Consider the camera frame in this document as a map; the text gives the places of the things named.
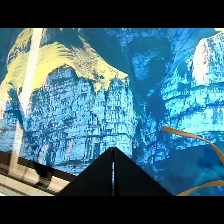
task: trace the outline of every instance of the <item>orange curved object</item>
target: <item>orange curved object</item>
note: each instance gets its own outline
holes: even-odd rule
[[[207,142],[215,150],[216,154],[218,155],[219,159],[221,160],[222,164],[224,165],[224,154],[222,153],[222,151],[216,145],[212,144],[208,140],[205,140],[205,139],[201,138],[200,136],[197,136],[197,135],[194,135],[194,134],[191,134],[191,133],[188,133],[188,132],[179,131],[179,130],[176,130],[174,128],[169,128],[167,126],[163,126],[162,130],[166,131],[166,132],[170,132],[170,133],[175,134],[175,135],[180,135],[180,136],[184,136],[184,137],[187,137],[187,138],[194,138],[194,139],[198,139],[198,140]],[[223,180],[217,180],[217,181],[209,182],[207,184],[203,184],[203,185],[198,186],[198,187],[193,187],[193,188],[190,188],[189,190],[186,190],[186,191],[178,194],[177,196],[188,196],[189,194],[191,194],[192,192],[194,192],[198,189],[205,188],[205,187],[218,187],[218,186],[224,186],[224,181]]]

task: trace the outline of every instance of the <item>television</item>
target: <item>television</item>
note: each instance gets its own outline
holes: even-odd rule
[[[222,179],[209,145],[162,131],[223,149],[222,28],[1,28],[0,39],[2,152],[77,176],[117,147],[173,195]]]

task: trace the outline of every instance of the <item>wallpaper image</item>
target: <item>wallpaper image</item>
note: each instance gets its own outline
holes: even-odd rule
[[[209,145],[162,131],[224,151],[224,29],[35,30],[0,29],[1,151],[79,175],[115,146],[172,194],[224,180]]]

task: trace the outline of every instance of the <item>black triangular object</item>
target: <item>black triangular object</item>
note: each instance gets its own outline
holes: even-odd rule
[[[115,195],[172,196],[119,149],[114,148],[113,152],[115,160],[114,171],[116,177]]]
[[[57,196],[111,196],[112,155],[107,150]]]

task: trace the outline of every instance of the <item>display screen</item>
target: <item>display screen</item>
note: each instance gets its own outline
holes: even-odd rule
[[[222,28],[1,28],[0,150],[79,175],[117,147],[170,193],[224,167]],[[224,195],[223,187],[192,195]]]

